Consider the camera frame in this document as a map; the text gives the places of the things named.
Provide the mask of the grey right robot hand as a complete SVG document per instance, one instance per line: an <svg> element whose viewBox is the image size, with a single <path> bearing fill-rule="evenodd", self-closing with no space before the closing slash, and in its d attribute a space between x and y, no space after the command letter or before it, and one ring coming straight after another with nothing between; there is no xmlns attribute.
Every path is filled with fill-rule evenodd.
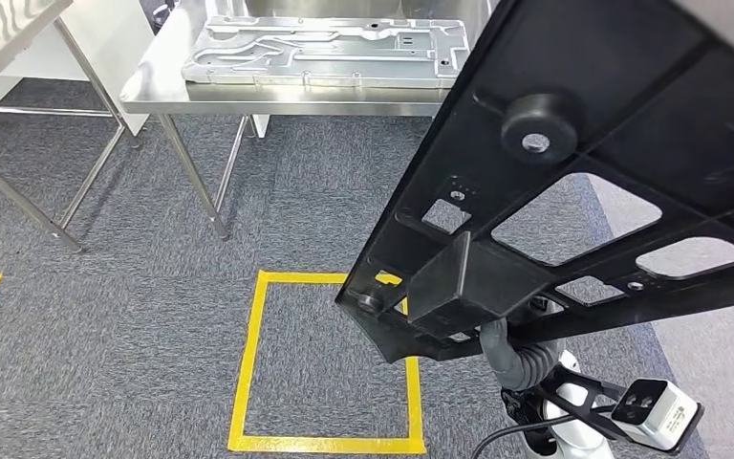
<svg viewBox="0 0 734 459"><path fill-rule="evenodd" d="M563 311L564 308L562 305L542 296L533 297L527 307L529 317L535 318L546 317Z"/></svg>

